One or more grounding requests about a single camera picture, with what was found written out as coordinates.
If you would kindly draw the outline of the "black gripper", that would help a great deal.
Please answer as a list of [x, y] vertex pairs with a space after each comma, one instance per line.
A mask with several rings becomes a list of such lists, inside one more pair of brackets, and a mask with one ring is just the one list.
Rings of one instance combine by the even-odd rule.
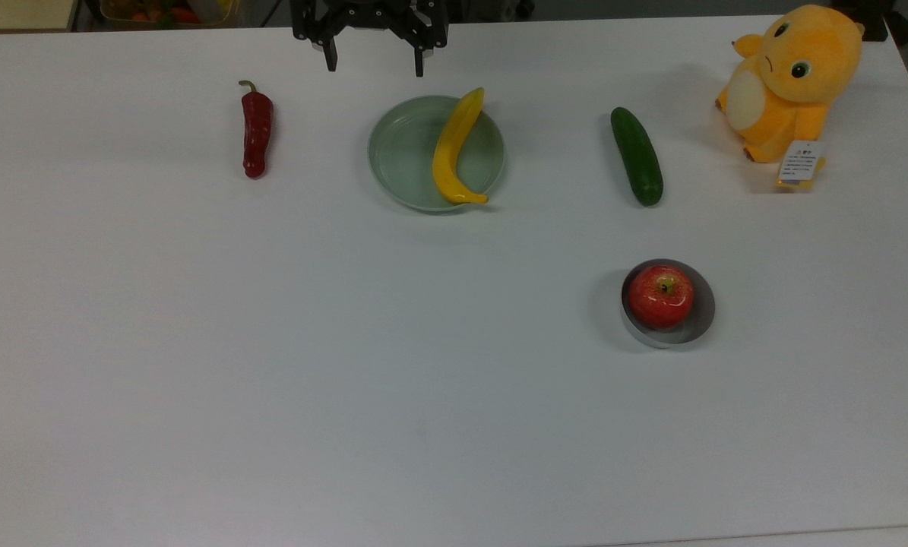
[[322, 53], [328, 71], [337, 69], [335, 37], [347, 27], [391, 29], [414, 51], [416, 76], [425, 75], [425, 59], [449, 41], [445, 1], [291, 1], [293, 33]]

